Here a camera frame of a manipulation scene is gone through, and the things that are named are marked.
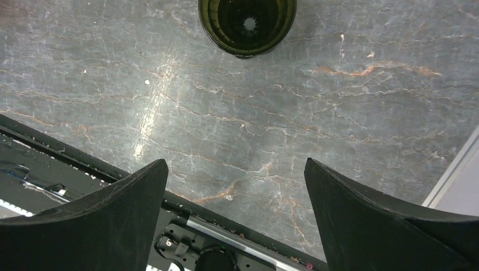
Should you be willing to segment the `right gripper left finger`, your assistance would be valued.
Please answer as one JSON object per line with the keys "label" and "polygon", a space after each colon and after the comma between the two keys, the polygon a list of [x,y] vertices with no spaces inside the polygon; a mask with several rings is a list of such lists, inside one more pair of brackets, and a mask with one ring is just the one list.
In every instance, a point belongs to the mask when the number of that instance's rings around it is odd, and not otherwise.
{"label": "right gripper left finger", "polygon": [[166,190],[158,159],[34,216],[1,220],[2,270],[145,270]]}

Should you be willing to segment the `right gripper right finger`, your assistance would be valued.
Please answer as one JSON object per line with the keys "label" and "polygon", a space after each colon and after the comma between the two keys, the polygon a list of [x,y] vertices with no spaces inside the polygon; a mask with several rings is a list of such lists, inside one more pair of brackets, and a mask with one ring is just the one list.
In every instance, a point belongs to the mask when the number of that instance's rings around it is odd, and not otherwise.
{"label": "right gripper right finger", "polygon": [[313,158],[304,179],[330,270],[478,269],[478,217],[395,198]]}

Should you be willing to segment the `dark green coffee dripper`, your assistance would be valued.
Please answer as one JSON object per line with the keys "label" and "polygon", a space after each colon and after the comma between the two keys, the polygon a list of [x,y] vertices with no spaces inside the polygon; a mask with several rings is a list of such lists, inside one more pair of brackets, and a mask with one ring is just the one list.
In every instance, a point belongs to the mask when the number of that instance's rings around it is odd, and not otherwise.
{"label": "dark green coffee dripper", "polygon": [[199,0],[199,19],[208,38],[240,59],[273,50],[288,34],[296,0]]}

